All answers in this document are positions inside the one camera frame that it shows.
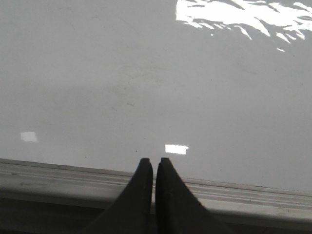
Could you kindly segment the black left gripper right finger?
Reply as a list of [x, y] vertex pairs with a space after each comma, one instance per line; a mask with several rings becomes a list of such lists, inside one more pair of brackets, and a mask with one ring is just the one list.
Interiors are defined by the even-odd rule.
[[230, 234], [197, 200], [171, 161], [162, 158], [157, 170], [155, 208], [159, 234]]

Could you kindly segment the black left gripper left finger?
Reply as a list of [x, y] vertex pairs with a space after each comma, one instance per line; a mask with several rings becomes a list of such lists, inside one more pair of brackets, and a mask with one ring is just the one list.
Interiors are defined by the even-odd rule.
[[153, 188], [153, 168], [142, 158], [118, 198], [81, 234], [145, 234], [148, 230]]

